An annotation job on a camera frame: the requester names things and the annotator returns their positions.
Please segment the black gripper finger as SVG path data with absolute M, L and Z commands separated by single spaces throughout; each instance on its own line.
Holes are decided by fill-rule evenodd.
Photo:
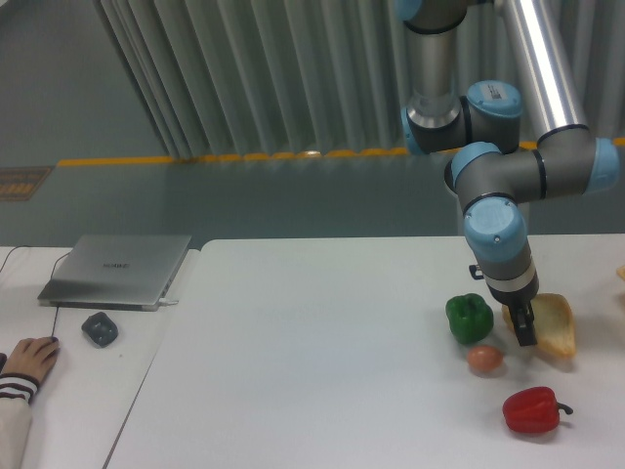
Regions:
M 521 347 L 535 346 L 537 338 L 531 304 L 513 305 L 509 308 L 509 315 L 519 345 Z

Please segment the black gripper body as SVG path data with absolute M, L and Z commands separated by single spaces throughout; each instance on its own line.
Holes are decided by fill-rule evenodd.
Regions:
M 483 279 L 492 296 L 504 305 L 527 305 L 538 292 L 539 280 L 534 264 L 530 264 L 523 274 L 512 279 L 488 277 L 477 264 L 470 265 L 469 272 L 473 279 Z

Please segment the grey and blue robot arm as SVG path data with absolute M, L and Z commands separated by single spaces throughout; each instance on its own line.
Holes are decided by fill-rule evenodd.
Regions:
M 472 275 L 506 306 L 523 346 L 533 346 L 532 300 L 538 275 L 521 214 L 523 203 L 613 187 L 620 176 L 614 144 L 594 137 L 577 95 L 551 10 L 538 1 L 497 1 L 517 62 L 520 87 L 497 80 L 460 95 L 455 75 L 457 27 L 465 1 L 399 1 L 420 63 L 401 111 L 414 154 L 450 149 L 445 181 L 464 216 L 474 252 Z

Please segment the forearm in striped cuff sleeve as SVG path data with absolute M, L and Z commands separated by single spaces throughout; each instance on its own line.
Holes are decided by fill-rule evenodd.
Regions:
M 1 375 L 1 467 L 21 468 L 39 382 L 19 374 Z

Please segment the person's hand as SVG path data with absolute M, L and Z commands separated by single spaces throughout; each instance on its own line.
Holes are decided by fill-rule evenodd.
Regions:
M 38 385 L 43 384 L 56 365 L 48 360 L 54 350 L 53 339 L 54 336 L 22 339 L 7 358 L 1 375 L 28 378 Z

